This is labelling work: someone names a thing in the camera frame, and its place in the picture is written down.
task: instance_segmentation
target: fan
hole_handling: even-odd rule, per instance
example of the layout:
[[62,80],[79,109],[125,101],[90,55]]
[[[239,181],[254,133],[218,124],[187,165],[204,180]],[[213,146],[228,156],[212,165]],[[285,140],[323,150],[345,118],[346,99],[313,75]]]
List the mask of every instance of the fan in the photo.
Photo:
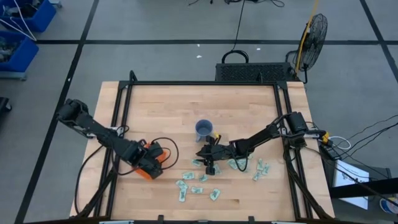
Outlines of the fan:
[[297,50],[290,51],[286,54],[285,62],[288,61],[290,54],[295,54],[293,62],[294,68],[290,68],[295,78],[297,78],[297,72],[300,70],[305,74],[305,82],[307,83],[307,70],[311,69],[317,61],[319,54],[322,50],[323,43],[325,41],[326,32],[328,30],[328,20],[322,14],[317,14],[312,17],[310,26],[304,30],[301,37],[300,46]]

